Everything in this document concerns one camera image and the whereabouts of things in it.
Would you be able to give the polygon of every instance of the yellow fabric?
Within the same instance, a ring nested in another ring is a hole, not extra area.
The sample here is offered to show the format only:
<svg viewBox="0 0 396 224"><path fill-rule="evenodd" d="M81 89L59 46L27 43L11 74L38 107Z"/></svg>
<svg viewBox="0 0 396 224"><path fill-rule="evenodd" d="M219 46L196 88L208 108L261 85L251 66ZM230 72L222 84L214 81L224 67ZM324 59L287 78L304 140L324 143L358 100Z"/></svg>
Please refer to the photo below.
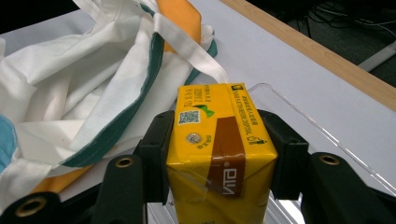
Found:
<svg viewBox="0 0 396 224"><path fill-rule="evenodd" d="M73 172L67 173L65 175L46 178L43 181L41 181L41 183L38 184L31 193L43 192L43 191L51 191L51 192L59 193L67 186L69 186L71 183L73 183L77 178L79 178L81 175L87 172L90 168L91 166L87 166L75 170Z"/></svg>
<svg viewBox="0 0 396 224"><path fill-rule="evenodd" d="M161 14L178 25L195 42L201 42L201 14L188 0L157 0L157 4ZM167 43L165 43L164 50L175 52ZM46 178L32 193L39 191L61 192L89 170L89 168L91 166L65 175Z"/></svg>
<svg viewBox="0 0 396 224"><path fill-rule="evenodd" d="M201 14L188 0L157 0L158 8L166 18L174 22L195 42L201 43ZM173 51L165 43L164 51Z"/></svg>

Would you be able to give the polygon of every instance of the qr code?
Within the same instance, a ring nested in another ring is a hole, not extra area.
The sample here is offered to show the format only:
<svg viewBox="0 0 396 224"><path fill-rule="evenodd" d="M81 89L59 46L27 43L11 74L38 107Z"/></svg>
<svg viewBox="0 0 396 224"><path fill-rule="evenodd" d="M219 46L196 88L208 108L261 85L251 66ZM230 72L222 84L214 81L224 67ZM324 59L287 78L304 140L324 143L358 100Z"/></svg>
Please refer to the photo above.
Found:
<svg viewBox="0 0 396 224"><path fill-rule="evenodd" d="M180 113L178 124L199 123L200 114L199 110L192 110Z"/></svg>

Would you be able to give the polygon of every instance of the tote bag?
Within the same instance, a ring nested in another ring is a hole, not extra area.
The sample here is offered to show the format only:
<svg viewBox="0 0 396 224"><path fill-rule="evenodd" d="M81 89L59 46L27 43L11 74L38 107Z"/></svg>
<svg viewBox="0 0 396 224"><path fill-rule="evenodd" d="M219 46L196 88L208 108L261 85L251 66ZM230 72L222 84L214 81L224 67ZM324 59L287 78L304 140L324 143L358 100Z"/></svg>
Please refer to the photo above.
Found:
<svg viewBox="0 0 396 224"><path fill-rule="evenodd" d="M94 19L90 31L0 56L0 213L47 180L60 184L43 189L60 191L135 147L199 72L228 82L210 55L213 28L186 0L75 3ZM198 32L189 20L172 22L186 14Z"/></svg>

